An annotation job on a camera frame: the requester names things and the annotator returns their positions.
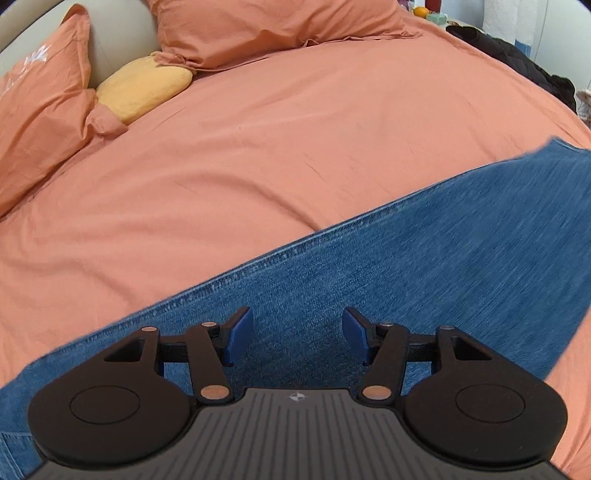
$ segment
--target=pillowcase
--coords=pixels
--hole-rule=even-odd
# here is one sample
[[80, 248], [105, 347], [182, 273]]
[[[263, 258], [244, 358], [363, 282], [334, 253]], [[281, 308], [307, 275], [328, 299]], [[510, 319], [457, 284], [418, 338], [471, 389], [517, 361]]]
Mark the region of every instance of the pillowcase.
[[419, 35], [396, 0], [146, 1], [158, 20], [157, 61], [194, 72], [308, 44]]
[[90, 18], [74, 5], [43, 45], [0, 79], [0, 217], [96, 137], [126, 127], [87, 89]]
[[158, 65], [154, 56], [130, 61], [96, 89], [99, 103], [125, 125], [178, 95], [193, 80], [187, 69]]

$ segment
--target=blue lever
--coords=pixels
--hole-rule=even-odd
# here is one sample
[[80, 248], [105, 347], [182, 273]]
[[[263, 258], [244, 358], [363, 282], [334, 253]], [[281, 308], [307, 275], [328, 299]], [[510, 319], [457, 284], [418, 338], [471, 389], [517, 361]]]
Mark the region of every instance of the blue lever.
[[370, 365], [379, 348], [375, 326], [352, 307], [343, 310], [341, 318], [343, 335], [353, 350], [353, 354], [364, 365]]
[[248, 307], [240, 308], [230, 319], [220, 326], [223, 339], [222, 365], [229, 367], [246, 351], [251, 343], [254, 318]]

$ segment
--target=beige headboard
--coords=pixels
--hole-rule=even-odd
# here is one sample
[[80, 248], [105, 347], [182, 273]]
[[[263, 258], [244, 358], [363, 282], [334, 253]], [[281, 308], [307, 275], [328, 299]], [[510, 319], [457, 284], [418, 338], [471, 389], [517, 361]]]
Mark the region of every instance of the beige headboard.
[[0, 77], [34, 51], [75, 3], [89, 12], [90, 87], [159, 50], [155, 19], [142, 0], [16, 0], [0, 15]]

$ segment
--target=orange duvet cover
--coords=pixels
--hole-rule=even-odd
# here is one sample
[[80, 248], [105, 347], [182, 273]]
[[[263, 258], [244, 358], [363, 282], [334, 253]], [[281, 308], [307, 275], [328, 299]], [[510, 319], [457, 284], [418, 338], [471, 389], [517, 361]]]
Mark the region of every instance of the orange duvet cover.
[[[591, 148], [550, 94], [408, 21], [422, 36], [197, 79], [15, 208], [0, 223], [0, 385], [79, 336], [435, 182], [552, 136]], [[591, 476], [590, 340], [587, 321], [548, 379], [570, 417], [554, 461], [576, 479]]]

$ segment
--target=denim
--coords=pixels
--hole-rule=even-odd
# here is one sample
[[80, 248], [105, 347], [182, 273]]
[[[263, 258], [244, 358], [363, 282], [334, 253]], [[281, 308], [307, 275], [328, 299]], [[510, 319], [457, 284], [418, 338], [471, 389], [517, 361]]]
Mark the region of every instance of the denim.
[[[545, 378], [589, 307], [590, 162], [591, 152], [552, 140], [314, 233], [36, 360], [0, 390], [0, 478], [22, 478], [40, 462], [26, 410], [42, 386], [143, 326], [182, 333], [243, 305], [253, 308], [255, 331], [226, 370], [238, 392], [354, 387], [364, 370], [342, 335], [346, 306], [413, 332], [456, 325]], [[410, 365], [405, 389], [427, 369]], [[165, 375], [191, 391], [186, 365], [167, 364]]]

